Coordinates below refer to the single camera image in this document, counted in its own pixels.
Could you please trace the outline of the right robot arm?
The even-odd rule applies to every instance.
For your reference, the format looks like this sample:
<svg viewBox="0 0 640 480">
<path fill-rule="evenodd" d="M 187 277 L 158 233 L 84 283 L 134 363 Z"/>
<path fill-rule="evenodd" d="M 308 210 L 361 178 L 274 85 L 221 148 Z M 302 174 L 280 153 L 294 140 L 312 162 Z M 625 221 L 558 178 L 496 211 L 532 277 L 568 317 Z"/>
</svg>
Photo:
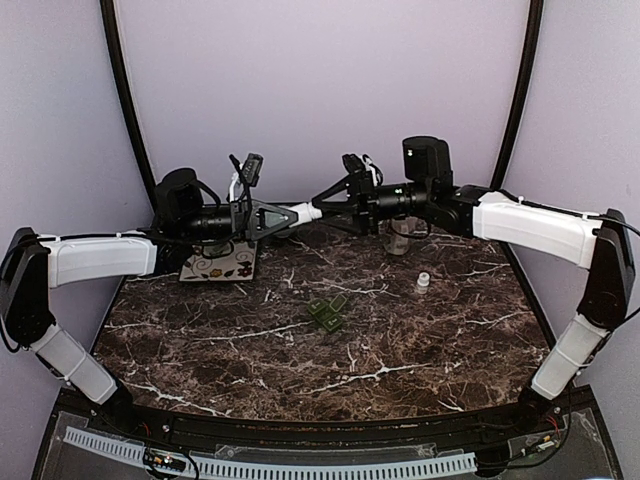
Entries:
<svg viewBox="0 0 640 480">
<path fill-rule="evenodd" d="M 530 434 L 549 416 L 546 400 L 559 396 L 605 339 L 632 316 L 632 228 L 614 209 L 582 213 L 504 190 L 456 186 L 448 144 L 436 137 L 408 137 L 402 152 L 406 180 L 392 185 L 376 184 L 363 158 L 344 155 L 347 176 L 315 196 L 313 206 L 325 215 L 351 215 L 363 234 L 377 232 L 382 220 L 412 216 L 452 235 L 525 247 L 588 272 L 574 317 L 531 379 L 528 389 L 534 395 L 511 410 L 511 426 Z"/>
</svg>

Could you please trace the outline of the white pill bottle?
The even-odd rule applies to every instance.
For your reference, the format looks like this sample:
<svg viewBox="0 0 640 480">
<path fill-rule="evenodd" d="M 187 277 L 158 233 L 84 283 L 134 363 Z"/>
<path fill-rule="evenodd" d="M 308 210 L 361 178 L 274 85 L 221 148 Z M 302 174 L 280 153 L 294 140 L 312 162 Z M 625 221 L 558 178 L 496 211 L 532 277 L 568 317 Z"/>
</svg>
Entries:
<svg viewBox="0 0 640 480">
<path fill-rule="evenodd" d="M 421 272 L 416 281 L 416 291 L 424 294 L 428 291 L 431 276 L 427 272 Z"/>
<path fill-rule="evenodd" d="M 294 223 L 294 226 L 311 223 L 323 217 L 322 211 L 314 207 L 310 202 L 296 204 L 291 206 L 290 210 L 297 215 L 297 221 Z"/>
</svg>

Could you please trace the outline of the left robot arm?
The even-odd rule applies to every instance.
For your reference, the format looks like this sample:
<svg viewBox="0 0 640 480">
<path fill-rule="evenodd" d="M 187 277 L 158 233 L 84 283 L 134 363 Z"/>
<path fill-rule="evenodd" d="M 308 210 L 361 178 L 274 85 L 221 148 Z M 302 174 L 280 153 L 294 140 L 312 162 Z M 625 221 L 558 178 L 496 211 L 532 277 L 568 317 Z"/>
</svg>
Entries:
<svg viewBox="0 0 640 480">
<path fill-rule="evenodd" d="M 66 236 L 18 229 L 1 261 L 1 338 L 6 348 L 32 351 L 103 407 L 103 421 L 117 434 L 134 435 L 141 415 L 129 405 L 128 390 L 60 326 L 49 294 L 71 283 L 173 273 L 197 247 L 255 241 L 321 217 L 309 203 L 280 206 L 253 199 L 256 176 L 249 161 L 238 165 L 232 185 L 242 192 L 222 203 L 194 169 L 176 169 L 155 187 L 157 209 L 147 229 Z"/>
</svg>

